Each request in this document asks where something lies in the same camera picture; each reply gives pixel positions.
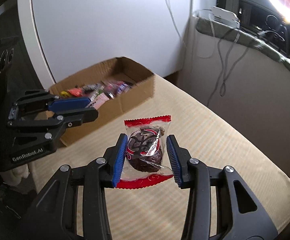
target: beige cushion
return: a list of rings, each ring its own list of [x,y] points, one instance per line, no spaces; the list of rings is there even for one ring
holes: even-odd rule
[[[115,145],[125,132],[124,120],[170,114],[168,131],[180,147],[206,165],[233,166],[255,193],[278,231],[290,221],[290,179],[262,152],[228,123],[159,76],[154,97],[127,114],[99,128],[70,147],[35,161],[31,172],[40,191],[63,164],[87,165]],[[164,162],[169,166],[167,154]],[[180,239],[189,190],[174,179],[138,190],[106,189],[106,203],[113,239]],[[78,233],[82,234],[82,195],[78,200]],[[211,234],[216,233],[215,201],[212,201]]]

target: candy wrapper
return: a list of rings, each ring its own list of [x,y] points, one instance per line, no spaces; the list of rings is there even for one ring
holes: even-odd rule
[[[120,95],[123,92],[127,92],[133,86],[132,83],[127,81],[107,80],[104,81],[104,83],[104,92],[112,99],[114,99],[116,96]]]
[[[124,122],[129,139],[117,188],[143,188],[173,177],[172,170],[162,164],[171,116]]]
[[[85,108],[94,107],[97,110],[108,100],[109,98],[104,93],[101,93],[92,102],[85,106]]]

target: chocolate pastry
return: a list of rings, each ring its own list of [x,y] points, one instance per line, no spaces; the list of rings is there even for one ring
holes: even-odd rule
[[[162,164],[163,152],[159,138],[161,129],[143,128],[134,132],[128,140],[126,154],[130,165],[142,172],[157,172]]]

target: metal screw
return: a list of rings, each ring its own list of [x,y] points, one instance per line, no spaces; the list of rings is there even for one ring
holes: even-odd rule
[[[106,162],[106,160],[105,160],[105,158],[100,157],[100,158],[98,158],[98,159],[96,160],[96,162],[97,162],[98,164],[103,164],[103,163]]]
[[[234,168],[232,166],[226,166],[225,170],[230,173],[234,172]]]
[[[68,165],[63,165],[60,167],[61,171],[68,171],[69,170],[69,166]]]
[[[196,159],[196,158],[190,158],[190,159],[189,159],[189,162],[190,162],[191,164],[198,164],[198,163],[199,163],[199,160]]]
[[[50,140],[52,138],[52,134],[50,132],[47,132],[45,134],[45,139]]]

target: white cable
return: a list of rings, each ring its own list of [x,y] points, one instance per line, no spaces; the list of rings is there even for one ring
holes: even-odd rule
[[[213,22],[212,22],[212,19],[211,19],[211,14],[208,15],[208,18],[209,18],[209,21],[211,23],[211,28],[212,28],[212,33],[213,33],[213,37],[216,38],[215,36],[215,30],[214,30],[214,25],[213,25]],[[215,48],[216,48],[216,40],[214,42],[214,49],[213,49],[213,52],[210,56],[207,56],[207,57],[201,57],[201,56],[197,56],[198,58],[202,58],[202,59],[208,59],[208,58],[211,58],[213,55],[214,55],[214,52],[215,52]]]
[[[240,37],[240,34],[239,34],[239,32],[237,32],[236,39],[235,39],[233,42],[234,42],[234,43],[237,43],[239,37]]]
[[[208,15],[209,18],[209,22],[211,23],[211,28],[212,28],[212,33],[213,33],[213,37],[215,37],[215,30],[214,30],[214,25],[211,19],[211,14]]]
[[[176,32],[178,34],[178,37],[180,38],[180,41],[184,44],[184,47],[186,48],[186,44],[185,44],[180,32],[178,31],[178,28],[177,28],[177,25],[176,25],[176,22],[175,22],[175,19],[174,19],[174,16],[173,16],[173,12],[172,12],[172,9],[171,9],[170,0],[165,0],[165,3],[166,3],[166,6],[167,6],[167,9],[169,11],[169,14],[171,15],[171,19],[172,19],[173,25],[175,27],[175,30],[176,30]]]

